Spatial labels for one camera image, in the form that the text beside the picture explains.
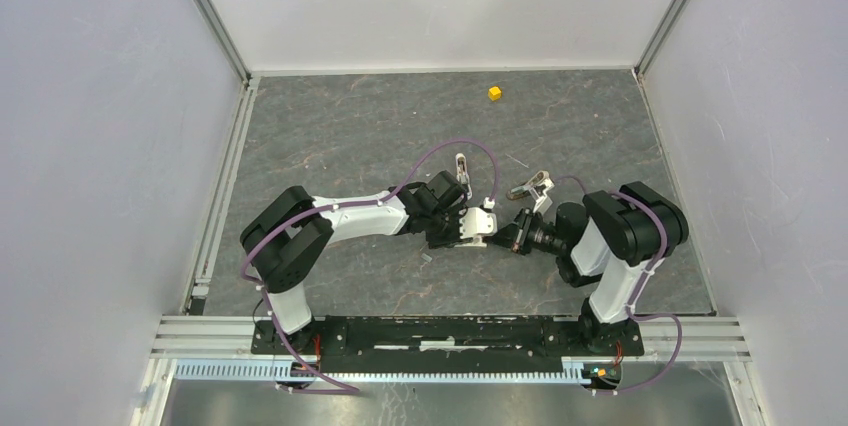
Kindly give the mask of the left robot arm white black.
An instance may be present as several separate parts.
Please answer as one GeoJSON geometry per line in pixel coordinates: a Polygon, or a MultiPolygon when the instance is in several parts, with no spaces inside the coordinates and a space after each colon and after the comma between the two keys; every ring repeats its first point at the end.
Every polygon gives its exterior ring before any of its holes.
{"type": "Polygon", "coordinates": [[[366,236],[424,233],[441,247],[460,240],[468,188],[446,171],[370,196],[325,198],[296,185],[283,191],[240,234],[276,320],[275,338],[290,353],[314,340],[304,281],[324,250],[366,236]]]}

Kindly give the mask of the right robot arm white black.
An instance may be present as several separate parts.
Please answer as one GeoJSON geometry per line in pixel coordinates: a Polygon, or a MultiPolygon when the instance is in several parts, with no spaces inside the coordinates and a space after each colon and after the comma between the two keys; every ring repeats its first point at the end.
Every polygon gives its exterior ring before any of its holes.
{"type": "Polygon", "coordinates": [[[594,284],[581,307],[577,338],[585,351],[602,354],[617,342],[617,330],[635,320],[635,306],[655,270],[688,239],[682,209],[636,181],[564,202],[551,222],[524,209],[487,242],[519,255],[551,254],[568,285],[594,284]]]}

